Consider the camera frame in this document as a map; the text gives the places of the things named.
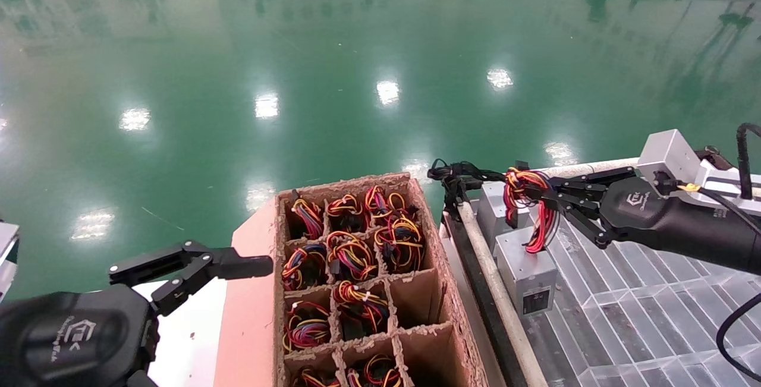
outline yellow tag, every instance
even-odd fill
[[[698,192],[699,189],[700,187],[696,184],[686,184],[684,186],[684,190],[687,192]]]

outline cardboard box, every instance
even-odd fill
[[[373,246],[372,236],[380,227],[370,224],[365,232],[354,235],[375,249],[379,269],[376,278],[360,282],[359,287],[373,290],[388,299],[389,317],[385,332],[372,336],[345,341],[338,318],[338,308],[332,299],[335,285],[334,276],[329,275],[326,285],[306,290],[286,292],[283,287],[283,263],[298,246],[307,243],[300,238],[300,220],[291,211],[293,195],[290,190],[280,192],[274,204],[264,210],[274,211],[274,222],[269,230],[259,233],[271,238],[269,249],[275,260],[275,276],[268,282],[253,284],[232,282],[228,287],[225,316],[222,325],[217,387],[232,385],[267,385],[271,380],[277,387],[289,387],[291,378],[304,366],[332,373],[342,387],[348,387],[345,371],[354,363],[374,354],[383,353],[394,358],[400,369],[405,387],[481,387],[487,385],[481,357],[467,321],[457,284],[449,269],[445,250],[435,224],[426,205],[426,199],[415,179],[407,173],[340,181],[313,187],[300,188],[299,195],[309,202],[325,206],[327,202],[343,197],[347,193],[364,199],[365,192],[374,185],[380,185],[388,195],[398,192],[403,195],[408,206],[419,208],[417,220],[424,235],[426,254],[421,270],[404,274],[390,274],[380,252]],[[331,232],[331,224],[325,215],[324,241]],[[241,254],[255,254],[266,243],[255,236],[252,225],[244,224],[234,235],[234,246]],[[258,246],[251,246],[252,240]],[[285,315],[291,304],[297,300],[313,300],[329,308],[331,341],[318,347],[286,354],[282,346]],[[274,308],[259,309],[274,303]],[[247,314],[228,314],[228,304],[248,308]]]

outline wire bundle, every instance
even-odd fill
[[[379,185],[373,186],[364,194],[364,208],[373,219],[384,218],[395,210],[404,208],[404,197],[398,192],[385,197],[385,191]]]
[[[499,171],[481,170],[467,161],[453,162],[449,165],[443,159],[434,160],[427,171],[427,176],[441,182],[444,188],[444,211],[457,222],[462,220],[457,205],[461,201],[467,201],[468,190],[480,189],[485,181],[505,181],[505,175]]]
[[[334,231],[327,237],[328,263],[341,279],[366,281],[378,272],[372,249],[350,232]]]
[[[557,230],[559,217],[557,212],[548,208],[543,201],[532,200],[525,194],[525,186],[534,185],[541,189],[549,189],[548,178],[541,171],[518,170],[515,167],[509,168],[505,173],[505,192],[503,200],[508,208],[505,221],[515,219],[517,209],[520,207],[531,207],[539,205],[539,216],[533,224],[533,233],[528,241],[526,251],[537,253],[546,248]]]
[[[361,377],[364,377],[365,384],[361,382]],[[350,387],[363,387],[363,385],[400,387],[402,385],[402,377],[394,359],[385,354],[376,354],[367,360],[362,368],[361,376],[354,368],[349,369],[346,372],[346,379]]]
[[[285,290],[302,290],[327,281],[327,249],[321,243],[310,243],[296,249],[283,267]]]
[[[307,203],[303,198],[297,198],[291,211],[297,214],[307,227],[304,234],[310,240],[316,240],[323,234],[323,220],[320,218],[321,210],[315,203]]]
[[[346,232],[359,232],[367,229],[369,219],[367,211],[363,209],[362,203],[352,194],[346,194],[339,200],[332,201],[326,208],[328,216],[335,219],[332,224],[335,229]]]
[[[288,324],[283,334],[283,347],[289,353],[316,347],[331,340],[328,312],[323,306],[297,301],[288,311]]]
[[[423,255],[423,236],[415,222],[401,212],[397,219],[388,218],[388,226],[375,232],[375,246],[380,249],[391,273],[420,270]]]
[[[312,366],[306,366],[298,371],[298,374],[293,379],[291,387],[339,387],[340,383],[338,379],[332,380],[327,383],[325,378],[319,376],[315,368]]]
[[[342,281],[334,289],[334,300],[341,309],[340,317],[345,321],[359,322],[366,335],[386,330],[389,309],[388,301],[369,290],[360,290],[350,281]]]

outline robotic arm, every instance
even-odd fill
[[[665,197],[633,168],[550,181],[552,189],[527,194],[559,211],[601,249],[613,240],[635,241],[761,275],[761,238],[723,207]]]
[[[131,287],[179,271],[153,292]],[[196,241],[117,263],[105,290],[56,292],[0,306],[0,385],[13,387],[156,387],[147,376],[159,341],[158,316],[169,316],[213,278],[272,273],[269,256]]]
[[[718,169],[699,159],[679,131],[669,130],[647,139],[637,165],[641,178],[628,167],[550,178],[549,187],[529,184],[524,192],[560,212],[601,249],[612,240],[635,241],[761,275],[761,202],[754,192],[761,177],[750,175],[747,130],[761,136],[761,127],[753,124],[737,130],[739,170]],[[725,348],[731,325],[759,303],[761,293],[732,312],[718,328],[716,344],[732,366],[761,382]]]

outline black robotic arm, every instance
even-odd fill
[[[147,301],[131,287],[180,271]],[[240,257],[188,240],[109,268],[100,292],[56,292],[0,306],[0,386],[156,387],[158,316],[213,278],[272,273],[269,256]]]

